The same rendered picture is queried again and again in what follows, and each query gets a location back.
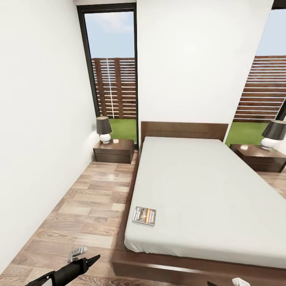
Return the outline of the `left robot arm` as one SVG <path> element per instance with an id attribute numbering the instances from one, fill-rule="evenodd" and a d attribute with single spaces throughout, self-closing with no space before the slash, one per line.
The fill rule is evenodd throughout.
<path id="1" fill-rule="evenodd" d="M 100 254 L 86 259 L 78 259 L 77 256 L 86 253 L 86 247 L 78 247 L 70 251 L 68 265 L 58 271 L 51 271 L 30 281 L 25 286 L 66 286 L 79 275 L 85 274 L 99 258 Z"/>

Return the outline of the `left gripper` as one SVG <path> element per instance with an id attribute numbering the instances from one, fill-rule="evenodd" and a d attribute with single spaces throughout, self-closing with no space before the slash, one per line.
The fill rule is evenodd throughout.
<path id="1" fill-rule="evenodd" d="M 68 265 L 62 267 L 66 274 L 64 286 L 77 278 L 79 275 L 85 274 L 87 270 L 89 270 L 89 267 L 91 267 L 99 258 L 100 254 L 90 259 L 86 259 L 86 257 L 84 257 L 78 261 L 73 261 Z"/>

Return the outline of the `hardback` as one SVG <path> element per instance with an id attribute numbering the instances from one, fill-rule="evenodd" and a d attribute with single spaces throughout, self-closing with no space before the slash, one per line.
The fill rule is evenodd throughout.
<path id="1" fill-rule="evenodd" d="M 156 210 L 137 207 L 133 215 L 133 222 L 138 222 L 142 224 L 155 225 Z"/>

